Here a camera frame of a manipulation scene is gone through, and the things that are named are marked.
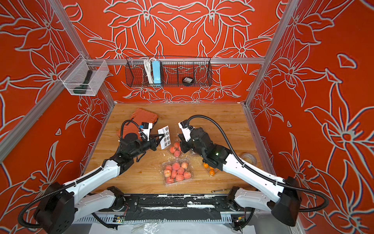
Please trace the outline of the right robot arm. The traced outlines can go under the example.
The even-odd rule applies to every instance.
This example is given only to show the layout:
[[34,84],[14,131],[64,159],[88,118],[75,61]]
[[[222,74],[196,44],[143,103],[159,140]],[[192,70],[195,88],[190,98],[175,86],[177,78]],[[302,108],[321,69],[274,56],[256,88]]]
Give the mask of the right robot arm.
[[[203,128],[195,128],[190,122],[193,119],[205,119],[213,123],[222,134],[227,147],[214,143]],[[253,208],[268,211],[279,222],[294,227],[299,213],[316,212],[329,205],[329,199],[321,192],[302,188],[292,177],[282,177],[267,173],[241,159],[234,151],[221,126],[204,115],[194,115],[178,124],[181,133],[178,135],[183,152],[189,150],[200,155],[204,163],[220,171],[234,175],[256,188],[255,192],[243,188],[232,188],[232,200],[242,208]],[[322,198],[320,205],[302,208],[302,193]]]

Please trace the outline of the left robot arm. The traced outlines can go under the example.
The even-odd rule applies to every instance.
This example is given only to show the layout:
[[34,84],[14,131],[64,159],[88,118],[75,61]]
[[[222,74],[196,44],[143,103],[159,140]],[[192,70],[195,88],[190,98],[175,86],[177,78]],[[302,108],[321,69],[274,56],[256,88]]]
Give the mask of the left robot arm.
[[120,132],[116,153],[86,175],[64,184],[51,184],[44,195],[28,203],[18,215],[18,223],[48,234],[62,234],[74,221],[87,214],[112,207],[123,195],[111,188],[96,195],[90,192],[126,172],[148,150],[156,151],[165,134],[151,134],[152,123],[136,125],[136,133]]

